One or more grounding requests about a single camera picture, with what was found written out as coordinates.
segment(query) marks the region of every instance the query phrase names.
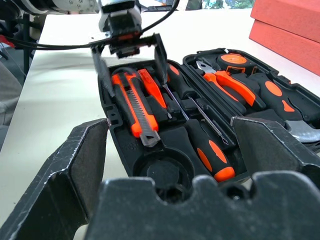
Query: white table surface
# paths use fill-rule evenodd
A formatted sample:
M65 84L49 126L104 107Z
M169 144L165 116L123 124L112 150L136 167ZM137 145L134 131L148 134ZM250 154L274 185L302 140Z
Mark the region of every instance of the white table surface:
M160 33L168 59L182 63L199 50L243 50L275 67L292 83L320 96L320 77L249 39L254 20L250 9L178 11L149 31ZM147 26L165 13L142 14ZM86 44L99 32L99 16L49 15L40 43ZM144 47L128 59L103 53L109 65L153 59ZM37 51L0 153L0 226L19 201L40 167L65 141L73 127L104 118L97 75L89 49ZM108 136L104 178L127 176Z

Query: orange tape measure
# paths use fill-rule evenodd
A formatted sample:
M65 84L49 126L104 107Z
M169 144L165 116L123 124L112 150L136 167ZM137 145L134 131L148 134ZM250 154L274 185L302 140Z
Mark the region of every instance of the orange tape measure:
M217 63L222 70L225 70L229 74L245 73L247 75L251 75L257 70L257 65L253 61L236 53L228 53L218 56Z

